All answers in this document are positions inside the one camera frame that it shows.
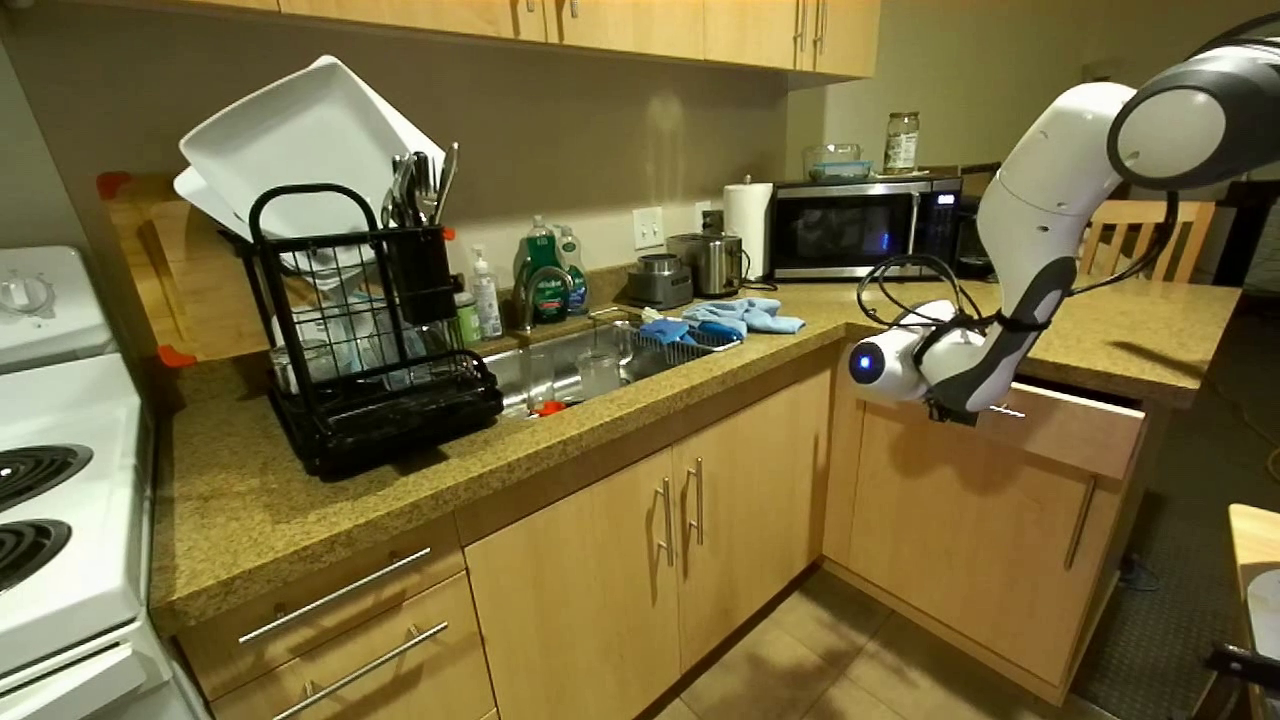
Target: dish towel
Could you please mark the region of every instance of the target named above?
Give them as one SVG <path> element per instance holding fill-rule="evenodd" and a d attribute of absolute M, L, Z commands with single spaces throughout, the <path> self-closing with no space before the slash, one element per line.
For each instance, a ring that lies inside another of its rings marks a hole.
<path fill-rule="evenodd" d="M 773 338 L 794 338 L 802 330 L 798 317 L 779 317 L 777 297 L 746 297 L 746 302 L 713 302 L 697 305 L 693 321 L 713 321 L 735 334 L 735 340 L 746 340 L 746 334 L 773 334 Z"/>
<path fill-rule="evenodd" d="M 638 340 L 660 350 L 684 350 L 684 353 L 716 353 L 716 350 L 738 346 L 744 338 L 720 321 L 660 317 L 638 323 Z"/>

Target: wooden cutting board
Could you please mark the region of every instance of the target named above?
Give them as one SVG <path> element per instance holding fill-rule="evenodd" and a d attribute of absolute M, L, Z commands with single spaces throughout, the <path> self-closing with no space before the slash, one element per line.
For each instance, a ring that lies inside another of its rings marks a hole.
<path fill-rule="evenodd" d="M 101 200 L 128 262 L 162 366 L 262 353 L 262 323 L 231 236 L 171 197 L 160 175 L 101 175 Z"/>

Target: paper towel roll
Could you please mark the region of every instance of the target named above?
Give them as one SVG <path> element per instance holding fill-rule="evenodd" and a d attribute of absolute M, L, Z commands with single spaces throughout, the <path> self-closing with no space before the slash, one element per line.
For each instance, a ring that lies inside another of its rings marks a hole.
<path fill-rule="evenodd" d="M 725 236 L 738 236 L 750 257 L 746 280 L 768 273 L 765 257 L 765 215 L 768 215 L 773 183 L 725 183 Z"/>

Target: black dish rack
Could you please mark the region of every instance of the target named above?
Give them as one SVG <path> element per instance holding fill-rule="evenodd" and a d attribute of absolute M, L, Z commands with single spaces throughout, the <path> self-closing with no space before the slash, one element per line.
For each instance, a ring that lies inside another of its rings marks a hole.
<path fill-rule="evenodd" d="M 273 200 L 333 197 L 364 233 L 262 236 Z M 450 346 L 442 233 L 378 227 L 343 183 L 283 183 L 248 211 L 245 273 L 268 334 L 273 409 L 298 465 L 343 481 L 489 427 L 503 398 L 489 366 Z"/>

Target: soap bottle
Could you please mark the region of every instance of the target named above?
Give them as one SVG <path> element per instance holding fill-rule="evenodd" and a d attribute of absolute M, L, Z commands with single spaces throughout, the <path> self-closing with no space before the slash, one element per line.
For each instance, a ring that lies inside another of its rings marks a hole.
<path fill-rule="evenodd" d="M 455 346 L 475 350 L 484 334 L 481 334 L 481 313 L 472 291 L 455 291 L 450 305 L 455 305 Z"/>
<path fill-rule="evenodd" d="M 503 309 L 498 309 L 498 291 L 491 280 L 491 269 L 484 262 L 484 250 L 472 250 L 472 305 L 481 317 L 481 338 L 503 338 Z"/>
<path fill-rule="evenodd" d="M 555 323 L 567 309 L 567 284 L 561 266 L 555 227 L 540 215 L 530 220 L 526 236 L 521 239 L 514 257 L 514 291 L 530 305 L 530 323 Z"/>
<path fill-rule="evenodd" d="M 581 257 L 576 236 L 573 236 L 567 225 L 561 225 L 555 236 L 561 236 L 561 266 L 562 266 L 562 277 L 567 277 L 567 317 L 582 317 L 587 305 L 590 305 L 582 257 Z"/>

